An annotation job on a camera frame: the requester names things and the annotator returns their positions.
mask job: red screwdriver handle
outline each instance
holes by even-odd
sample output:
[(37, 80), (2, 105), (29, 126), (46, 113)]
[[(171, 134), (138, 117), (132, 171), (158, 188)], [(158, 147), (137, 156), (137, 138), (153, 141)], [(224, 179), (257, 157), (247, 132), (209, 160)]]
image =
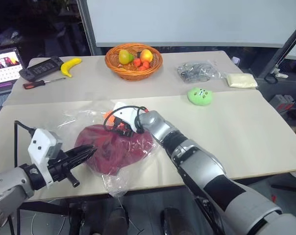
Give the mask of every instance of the red screwdriver handle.
[(44, 86), (45, 85), (45, 81), (44, 80), (40, 80), (37, 82), (27, 82), (23, 84), (23, 87), (28, 90), (28, 89), (33, 89), (35, 87), (40, 87), (40, 86)]

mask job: screwdriver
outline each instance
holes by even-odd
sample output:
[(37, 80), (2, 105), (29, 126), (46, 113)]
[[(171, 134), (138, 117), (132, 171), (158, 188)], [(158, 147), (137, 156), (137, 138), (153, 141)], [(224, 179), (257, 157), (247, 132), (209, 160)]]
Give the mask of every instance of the screwdriver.
[(23, 84), (23, 87), (26, 90), (29, 90), (29, 89), (33, 89), (35, 87), (45, 86), (46, 83), (48, 83), (48, 82), (56, 82), (56, 81), (63, 80), (63, 79), (66, 79), (66, 77), (61, 77), (61, 78), (57, 78), (55, 80), (50, 80), (50, 81), (40, 80), (40, 81), (37, 81), (37, 82), (27, 82), (27, 83)]

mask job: wicker basket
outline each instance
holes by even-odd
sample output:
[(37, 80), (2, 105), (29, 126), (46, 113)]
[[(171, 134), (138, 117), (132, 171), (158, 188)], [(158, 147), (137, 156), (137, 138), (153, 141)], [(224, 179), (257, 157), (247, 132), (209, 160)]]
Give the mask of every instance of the wicker basket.
[[(148, 49), (153, 54), (153, 60), (150, 62), (150, 68), (144, 71), (138, 71), (132, 63), (129, 63), (126, 68), (118, 68), (119, 66), (119, 52), (121, 49), (126, 49), (129, 53), (137, 58), (137, 53), (143, 49)], [(162, 65), (162, 56), (156, 49), (140, 43), (126, 43), (118, 45), (110, 49), (105, 55), (105, 63), (115, 73), (126, 81), (140, 81), (154, 72), (156, 72)]]

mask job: plastic bag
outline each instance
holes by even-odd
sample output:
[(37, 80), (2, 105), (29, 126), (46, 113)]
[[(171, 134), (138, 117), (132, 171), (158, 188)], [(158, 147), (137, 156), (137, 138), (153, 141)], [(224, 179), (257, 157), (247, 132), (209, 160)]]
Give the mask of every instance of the plastic bag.
[(186, 83), (206, 82), (212, 78), (223, 78), (223, 74), (207, 61), (190, 61), (180, 65), (177, 72)]
[(146, 160), (152, 158), (158, 145), (149, 132), (124, 137), (105, 131), (104, 114), (113, 107), (112, 102), (100, 101), (84, 109), (67, 111), (53, 131), (63, 140), (63, 149), (93, 144), (97, 151), (86, 164), (103, 179), (110, 195), (120, 197), (132, 187), (141, 165), (145, 162), (147, 166)]

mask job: green toy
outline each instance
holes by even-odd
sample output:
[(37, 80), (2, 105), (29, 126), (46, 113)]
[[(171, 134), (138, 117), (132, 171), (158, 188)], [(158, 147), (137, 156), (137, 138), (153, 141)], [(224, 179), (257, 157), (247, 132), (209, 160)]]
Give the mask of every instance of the green toy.
[(208, 105), (212, 101), (212, 91), (194, 87), (188, 91), (187, 97), (195, 105)]

